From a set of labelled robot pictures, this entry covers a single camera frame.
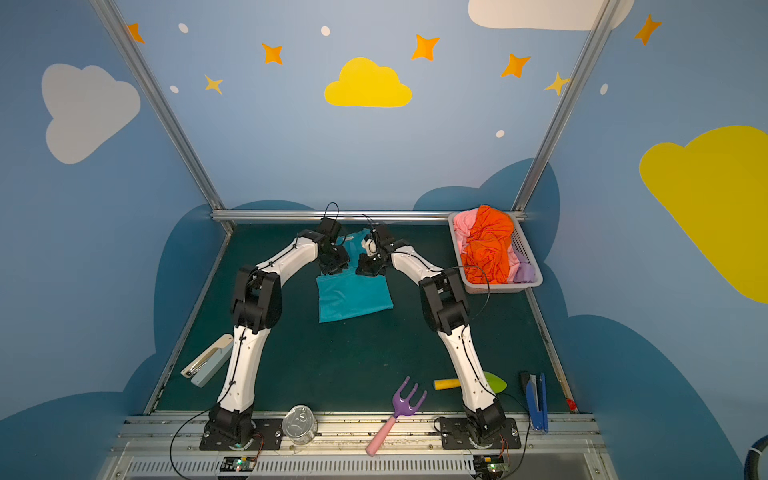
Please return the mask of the red tipped white pen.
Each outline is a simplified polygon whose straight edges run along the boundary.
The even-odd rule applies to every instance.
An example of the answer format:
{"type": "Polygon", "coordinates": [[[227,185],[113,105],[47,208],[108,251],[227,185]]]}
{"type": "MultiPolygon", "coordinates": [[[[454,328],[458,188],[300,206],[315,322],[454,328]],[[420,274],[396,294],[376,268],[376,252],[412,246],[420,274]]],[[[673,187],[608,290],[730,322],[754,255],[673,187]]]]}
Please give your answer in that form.
{"type": "Polygon", "coordinates": [[[525,294],[526,294],[526,298],[528,300],[529,306],[531,308],[534,320],[537,324],[545,350],[547,351],[550,364],[552,365],[553,371],[555,373],[555,377],[566,399],[566,403],[568,404],[569,411],[572,414],[578,414],[580,410],[578,409],[578,406],[576,405],[575,400],[573,398],[573,393],[570,388],[570,384],[567,380],[560,357],[556,350],[555,344],[552,340],[551,334],[549,332],[548,326],[546,324],[546,321],[544,319],[544,316],[542,314],[542,311],[540,309],[536,296],[532,289],[526,290],[525,294]]]}

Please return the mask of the aluminium frame post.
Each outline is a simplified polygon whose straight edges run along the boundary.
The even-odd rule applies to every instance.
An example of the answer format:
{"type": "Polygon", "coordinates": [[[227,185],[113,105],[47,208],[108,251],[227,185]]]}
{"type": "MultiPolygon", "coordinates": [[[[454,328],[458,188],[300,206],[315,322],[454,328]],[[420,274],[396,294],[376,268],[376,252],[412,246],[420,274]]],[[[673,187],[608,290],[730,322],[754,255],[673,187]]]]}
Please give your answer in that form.
{"type": "Polygon", "coordinates": [[[571,80],[565,85],[565,91],[560,95],[560,100],[545,136],[516,195],[511,207],[512,212],[525,213],[546,166],[556,150],[560,137],[566,129],[578,99],[613,30],[612,22],[618,16],[621,4],[622,1],[609,0],[604,1],[601,5],[596,21],[571,72],[571,80]]]}
{"type": "Polygon", "coordinates": [[[125,23],[116,2],[91,0],[90,4],[137,83],[140,85],[146,99],[180,155],[181,160],[211,208],[212,214],[223,211],[225,206],[220,195],[178,118],[172,111],[171,105],[166,99],[160,84],[142,55],[138,43],[130,34],[128,25],[125,23]]]}

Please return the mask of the purple pink toy rake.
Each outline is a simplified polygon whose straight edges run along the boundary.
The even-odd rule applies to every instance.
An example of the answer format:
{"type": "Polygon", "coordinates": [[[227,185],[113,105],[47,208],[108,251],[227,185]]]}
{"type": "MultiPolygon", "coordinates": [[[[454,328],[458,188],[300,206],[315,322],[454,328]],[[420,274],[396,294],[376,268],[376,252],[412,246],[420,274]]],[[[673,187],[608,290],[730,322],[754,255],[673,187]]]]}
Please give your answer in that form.
{"type": "Polygon", "coordinates": [[[407,376],[400,387],[397,389],[392,397],[393,413],[388,420],[382,425],[378,432],[373,436],[369,444],[367,445],[365,452],[369,457],[374,457],[378,450],[383,445],[387,436],[397,423],[400,417],[410,417],[415,415],[422,407],[424,401],[427,398],[428,392],[426,390],[421,391],[421,396],[412,402],[412,398],[419,391],[420,387],[418,383],[413,384],[413,388],[410,392],[403,396],[404,390],[410,384],[410,377],[407,376]]]}

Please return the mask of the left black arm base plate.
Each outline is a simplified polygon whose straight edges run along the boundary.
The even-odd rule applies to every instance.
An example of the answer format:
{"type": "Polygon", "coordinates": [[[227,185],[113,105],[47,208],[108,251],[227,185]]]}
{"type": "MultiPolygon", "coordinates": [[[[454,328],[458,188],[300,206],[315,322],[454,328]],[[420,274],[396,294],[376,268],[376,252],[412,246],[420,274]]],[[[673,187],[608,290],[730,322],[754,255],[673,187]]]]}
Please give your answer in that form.
{"type": "Polygon", "coordinates": [[[275,419],[252,418],[250,426],[245,430],[245,438],[236,440],[225,433],[206,426],[199,444],[201,451],[258,451],[279,450],[283,431],[281,424],[275,419]]]}

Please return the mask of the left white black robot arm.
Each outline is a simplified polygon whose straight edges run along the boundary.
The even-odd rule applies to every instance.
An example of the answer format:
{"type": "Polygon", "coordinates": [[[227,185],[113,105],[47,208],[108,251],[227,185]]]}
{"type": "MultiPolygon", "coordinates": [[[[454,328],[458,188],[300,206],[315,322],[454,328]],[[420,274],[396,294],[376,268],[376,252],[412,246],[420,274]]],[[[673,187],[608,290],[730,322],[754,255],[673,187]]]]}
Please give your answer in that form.
{"type": "Polygon", "coordinates": [[[312,263],[323,273],[342,273],[349,266],[349,255],[338,243],[340,231],[337,220],[324,217],[317,227],[298,233],[271,258],[239,269],[230,310],[233,350],[222,392],[208,411],[201,450],[251,448],[256,438],[252,421],[255,382],[266,340],[282,315],[282,287],[312,263]]]}

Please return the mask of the right aluminium frame post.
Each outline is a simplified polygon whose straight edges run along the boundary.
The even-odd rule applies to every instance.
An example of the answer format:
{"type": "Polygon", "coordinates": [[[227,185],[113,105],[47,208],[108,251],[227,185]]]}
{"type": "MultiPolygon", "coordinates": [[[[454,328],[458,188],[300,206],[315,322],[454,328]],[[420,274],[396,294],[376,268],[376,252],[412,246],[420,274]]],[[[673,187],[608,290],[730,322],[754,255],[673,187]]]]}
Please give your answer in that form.
{"type": "Polygon", "coordinates": [[[545,136],[516,195],[511,207],[512,212],[525,213],[546,166],[556,150],[560,137],[566,129],[578,99],[613,30],[612,22],[618,16],[621,4],[622,1],[609,0],[604,1],[601,5],[596,21],[571,72],[571,80],[565,85],[565,91],[560,95],[560,100],[545,136]]]}

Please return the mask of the green yellow toy trowel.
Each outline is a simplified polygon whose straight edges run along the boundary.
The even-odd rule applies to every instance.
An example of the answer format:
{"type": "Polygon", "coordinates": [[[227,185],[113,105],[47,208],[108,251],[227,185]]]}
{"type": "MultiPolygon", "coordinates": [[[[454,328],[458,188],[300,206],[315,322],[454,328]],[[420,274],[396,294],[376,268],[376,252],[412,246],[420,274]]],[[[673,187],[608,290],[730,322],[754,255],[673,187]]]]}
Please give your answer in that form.
{"type": "MultiPolygon", "coordinates": [[[[480,380],[475,379],[475,382],[478,384],[478,386],[488,387],[489,391],[492,394],[499,394],[504,392],[507,389],[508,387],[507,382],[502,378],[500,378],[499,376],[487,371],[485,371],[483,375],[485,377],[484,383],[482,383],[480,380]]],[[[461,386],[461,382],[457,378],[440,379],[440,380],[435,380],[433,382],[433,388],[436,391],[455,389],[455,388],[459,388],[460,386],[461,386]]]]}

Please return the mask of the silver tin can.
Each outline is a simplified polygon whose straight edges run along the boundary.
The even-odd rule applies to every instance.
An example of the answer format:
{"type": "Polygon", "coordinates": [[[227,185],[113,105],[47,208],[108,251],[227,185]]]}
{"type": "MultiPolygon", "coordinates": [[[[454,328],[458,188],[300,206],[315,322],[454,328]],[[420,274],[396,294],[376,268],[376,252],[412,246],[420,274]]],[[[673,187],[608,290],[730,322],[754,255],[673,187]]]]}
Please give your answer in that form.
{"type": "Polygon", "coordinates": [[[282,432],[295,445],[309,444],[318,433],[318,421],[306,405],[296,405],[285,415],[282,432]]]}

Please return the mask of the white plastic laundry basket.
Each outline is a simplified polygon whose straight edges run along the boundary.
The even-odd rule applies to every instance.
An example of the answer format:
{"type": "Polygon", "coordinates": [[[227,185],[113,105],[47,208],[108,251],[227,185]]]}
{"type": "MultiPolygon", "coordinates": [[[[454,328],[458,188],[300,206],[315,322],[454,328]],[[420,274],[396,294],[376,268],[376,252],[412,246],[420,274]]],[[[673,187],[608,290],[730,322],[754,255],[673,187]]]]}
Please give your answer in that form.
{"type": "Polygon", "coordinates": [[[517,293],[542,283],[541,270],[514,214],[483,205],[455,212],[448,225],[467,292],[517,293]],[[535,267],[534,283],[513,282],[520,262],[535,267]]]}

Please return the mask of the lilac t shirt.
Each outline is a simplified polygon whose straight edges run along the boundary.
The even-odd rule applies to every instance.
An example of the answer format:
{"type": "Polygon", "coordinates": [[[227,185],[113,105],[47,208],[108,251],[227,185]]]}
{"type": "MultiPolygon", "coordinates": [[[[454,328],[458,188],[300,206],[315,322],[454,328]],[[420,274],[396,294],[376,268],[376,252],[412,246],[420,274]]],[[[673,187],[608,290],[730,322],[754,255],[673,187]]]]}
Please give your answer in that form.
{"type": "Polygon", "coordinates": [[[534,283],[536,281],[536,269],[533,265],[520,262],[513,277],[514,283],[534,283]]]}

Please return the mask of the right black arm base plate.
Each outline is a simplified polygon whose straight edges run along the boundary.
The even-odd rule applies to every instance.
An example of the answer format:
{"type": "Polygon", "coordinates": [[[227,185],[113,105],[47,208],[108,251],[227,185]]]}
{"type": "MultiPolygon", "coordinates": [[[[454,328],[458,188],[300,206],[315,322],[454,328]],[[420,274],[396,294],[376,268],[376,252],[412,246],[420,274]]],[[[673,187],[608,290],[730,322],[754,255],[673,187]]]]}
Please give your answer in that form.
{"type": "Polygon", "coordinates": [[[437,417],[433,427],[444,450],[501,450],[522,448],[522,439],[514,419],[508,418],[501,430],[484,440],[472,439],[466,418],[437,417]]]}

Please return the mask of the grey white stapler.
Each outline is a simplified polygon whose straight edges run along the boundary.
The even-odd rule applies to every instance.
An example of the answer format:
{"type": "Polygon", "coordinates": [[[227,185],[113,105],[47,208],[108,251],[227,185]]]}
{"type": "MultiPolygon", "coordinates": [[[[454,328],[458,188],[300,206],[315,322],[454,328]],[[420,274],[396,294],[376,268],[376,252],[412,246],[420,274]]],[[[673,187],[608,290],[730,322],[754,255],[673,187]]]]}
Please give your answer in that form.
{"type": "Polygon", "coordinates": [[[194,386],[203,388],[230,359],[233,342],[231,334],[222,335],[185,366],[180,374],[194,386]]]}

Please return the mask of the front aluminium rail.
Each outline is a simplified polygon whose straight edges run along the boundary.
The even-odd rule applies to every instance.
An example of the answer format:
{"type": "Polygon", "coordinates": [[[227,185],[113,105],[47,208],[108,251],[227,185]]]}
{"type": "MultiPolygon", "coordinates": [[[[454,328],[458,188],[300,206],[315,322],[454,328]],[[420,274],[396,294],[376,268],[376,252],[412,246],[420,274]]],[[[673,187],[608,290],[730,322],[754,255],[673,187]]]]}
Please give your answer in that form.
{"type": "Polygon", "coordinates": [[[432,412],[397,421],[374,457],[365,449],[385,423],[385,412],[319,412],[318,433],[307,445],[283,434],[279,450],[201,451],[203,422],[179,413],[125,420],[98,474],[101,479],[473,479],[473,457],[498,457],[501,479],[615,479],[618,474],[596,420],[555,414],[549,432],[511,415],[522,439],[517,450],[444,450],[432,412]],[[224,457],[256,456],[252,472],[221,473],[224,457]]]}

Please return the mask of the teal printed t shirt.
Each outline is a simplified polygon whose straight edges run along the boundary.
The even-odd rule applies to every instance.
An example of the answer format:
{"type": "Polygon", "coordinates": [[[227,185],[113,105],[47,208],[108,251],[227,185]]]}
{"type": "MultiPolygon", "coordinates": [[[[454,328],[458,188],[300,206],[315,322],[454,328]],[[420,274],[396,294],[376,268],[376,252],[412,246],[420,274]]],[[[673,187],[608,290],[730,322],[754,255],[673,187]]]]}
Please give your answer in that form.
{"type": "Polygon", "coordinates": [[[343,246],[350,257],[347,269],[340,274],[316,278],[320,323],[352,319],[394,307],[384,276],[356,274],[359,256],[366,253],[363,240],[369,233],[369,229],[363,229],[345,237],[343,246]]]}

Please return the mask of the left aluminium frame post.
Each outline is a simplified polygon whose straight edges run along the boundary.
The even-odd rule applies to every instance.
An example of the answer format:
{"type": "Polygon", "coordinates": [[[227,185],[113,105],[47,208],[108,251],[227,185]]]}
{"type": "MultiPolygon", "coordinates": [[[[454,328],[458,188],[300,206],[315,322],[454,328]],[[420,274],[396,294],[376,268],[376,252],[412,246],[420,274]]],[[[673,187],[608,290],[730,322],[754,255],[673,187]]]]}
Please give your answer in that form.
{"type": "Polygon", "coordinates": [[[140,85],[146,99],[180,155],[181,160],[211,208],[212,214],[223,211],[225,206],[220,195],[178,118],[172,111],[171,105],[166,99],[160,84],[142,55],[138,43],[130,34],[128,25],[125,23],[116,2],[91,0],[90,4],[137,83],[140,85]]]}

